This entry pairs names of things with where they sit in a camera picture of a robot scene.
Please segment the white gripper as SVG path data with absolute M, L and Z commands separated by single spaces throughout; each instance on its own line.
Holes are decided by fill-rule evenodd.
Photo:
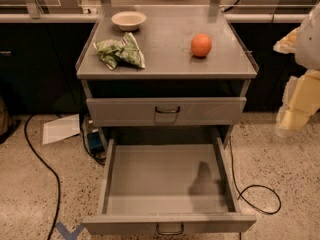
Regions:
M 273 50 L 282 54 L 296 51 L 296 62 L 312 69 L 301 77 L 291 76 L 285 86 L 275 132 L 286 138 L 299 132 L 320 109 L 320 3 L 302 21 L 299 30 L 293 29 L 277 41 Z

